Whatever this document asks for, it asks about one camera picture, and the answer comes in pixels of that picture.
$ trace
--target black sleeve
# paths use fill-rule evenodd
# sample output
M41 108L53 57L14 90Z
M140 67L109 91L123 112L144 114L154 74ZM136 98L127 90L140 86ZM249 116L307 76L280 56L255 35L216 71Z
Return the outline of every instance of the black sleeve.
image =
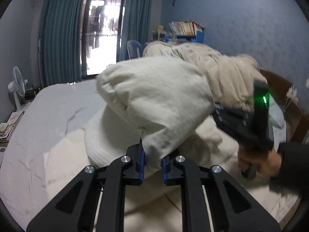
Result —
M271 183L296 191L309 190L309 145L281 143L278 153L282 156L280 173Z

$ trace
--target book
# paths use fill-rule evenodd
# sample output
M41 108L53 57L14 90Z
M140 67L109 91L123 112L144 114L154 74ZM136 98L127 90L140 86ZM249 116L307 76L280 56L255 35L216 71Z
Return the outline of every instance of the book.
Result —
M11 114L11 117L7 121L9 125L13 125L17 122L20 115L24 114L24 111L19 111Z
M7 128L8 125L9 125L8 123L1 123L0 124L0 133L3 132Z
M177 27L178 27L179 36L183 36L182 27L180 25L180 22L177 22Z
M172 22L172 24L174 25L174 29L175 29L176 35L179 35L176 23Z
M192 31L191 31L191 28L190 28L190 24L191 24L191 22L186 22L187 35L188 35L188 36L193 36L193 33L192 33Z
M186 36L187 34L186 34L186 30L185 30L185 28L184 28L184 23L183 23L183 22L180 22L180 24L181 24L183 36Z
M186 35L186 36L190 35L189 32L188 32L187 23L186 23L186 22L183 22L182 24L183 24L183 28L184 28L185 35Z
M176 34L177 34L177 31L176 31L176 27L175 27L175 25L174 25L174 22L170 22L170 23L169 23L169 26L170 26L172 32L176 35Z
M11 126L11 125L7 125L7 127L6 127L4 130L2 130L2 131L0 132L0 136L3 135L3 134L5 134L5 133L7 132L7 130L10 128L10 126Z
M194 34L195 35L197 34L197 31L201 31L201 32L204 31L204 27L197 22L193 22L193 26L194 26Z
M194 35L193 24L191 21L189 22L189 26L190 26L191 35Z

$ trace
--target white fan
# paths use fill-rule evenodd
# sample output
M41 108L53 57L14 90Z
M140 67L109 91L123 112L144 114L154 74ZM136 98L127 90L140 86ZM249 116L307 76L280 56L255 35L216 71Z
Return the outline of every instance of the white fan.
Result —
M17 93L23 97L25 96L25 83L17 66L13 68L13 81L7 86L10 92L14 93L17 111L21 110L21 104Z

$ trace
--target beige blanket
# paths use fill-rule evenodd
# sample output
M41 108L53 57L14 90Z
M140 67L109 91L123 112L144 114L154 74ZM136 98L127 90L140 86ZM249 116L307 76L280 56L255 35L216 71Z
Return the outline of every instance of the beige blanket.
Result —
M200 43L172 46L160 41L148 44L143 56L171 56L196 65L206 76L214 101L228 107L253 110L253 80L266 81L257 61L246 54L236 57Z

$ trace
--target teal curtain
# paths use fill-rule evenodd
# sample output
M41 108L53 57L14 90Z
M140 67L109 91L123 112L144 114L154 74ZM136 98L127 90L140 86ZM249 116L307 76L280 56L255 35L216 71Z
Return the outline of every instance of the teal curtain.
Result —
M148 39L151 0L127 0L121 37L120 60L128 59L127 41L142 45Z
M40 30L43 86L81 81L79 29L82 1L45 1Z

